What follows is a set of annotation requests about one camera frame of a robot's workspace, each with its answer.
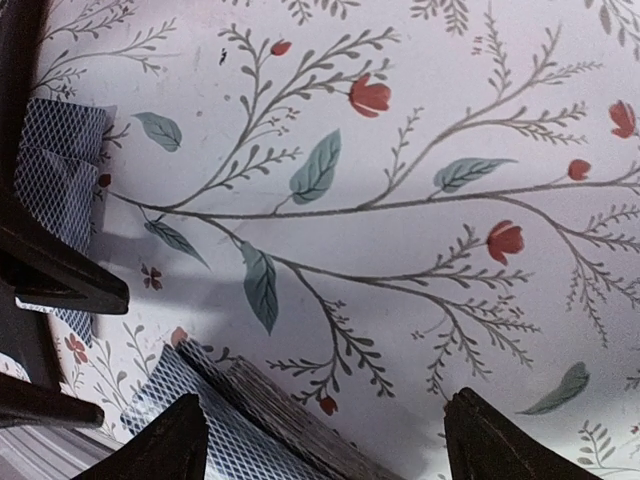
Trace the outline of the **dealt blue card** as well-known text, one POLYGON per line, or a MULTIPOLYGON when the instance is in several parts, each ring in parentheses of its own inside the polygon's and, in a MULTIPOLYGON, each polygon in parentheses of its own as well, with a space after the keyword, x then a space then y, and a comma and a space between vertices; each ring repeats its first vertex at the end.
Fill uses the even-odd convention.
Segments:
POLYGON ((47 231, 87 255, 97 177, 90 161, 26 147, 18 154, 15 194, 47 231))
POLYGON ((19 145, 96 165, 114 112, 113 107, 31 98, 19 145))

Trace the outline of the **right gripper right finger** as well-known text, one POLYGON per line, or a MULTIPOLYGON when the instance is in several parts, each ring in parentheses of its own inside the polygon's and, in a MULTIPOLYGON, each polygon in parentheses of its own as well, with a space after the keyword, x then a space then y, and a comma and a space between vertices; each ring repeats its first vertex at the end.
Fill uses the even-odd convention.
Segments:
POLYGON ((535 441, 473 389, 446 403, 444 429, 453 480, 588 480, 596 476, 535 441))

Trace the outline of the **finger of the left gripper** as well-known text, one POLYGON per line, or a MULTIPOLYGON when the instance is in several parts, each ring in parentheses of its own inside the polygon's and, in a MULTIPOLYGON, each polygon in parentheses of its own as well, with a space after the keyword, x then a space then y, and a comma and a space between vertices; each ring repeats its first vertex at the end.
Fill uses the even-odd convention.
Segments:
POLYGON ((127 284, 74 250, 1 191, 1 279, 18 299, 96 314, 128 312, 127 284))
POLYGON ((1 427, 53 426, 99 428, 98 405, 1 374, 1 427))

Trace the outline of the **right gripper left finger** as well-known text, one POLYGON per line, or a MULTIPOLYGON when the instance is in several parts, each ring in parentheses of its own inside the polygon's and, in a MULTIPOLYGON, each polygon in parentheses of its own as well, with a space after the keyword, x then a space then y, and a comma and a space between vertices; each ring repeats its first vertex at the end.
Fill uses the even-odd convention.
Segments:
POLYGON ((184 394, 132 440, 79 474, 81 479, 202 479, 208 424, 199 397, 184 394))

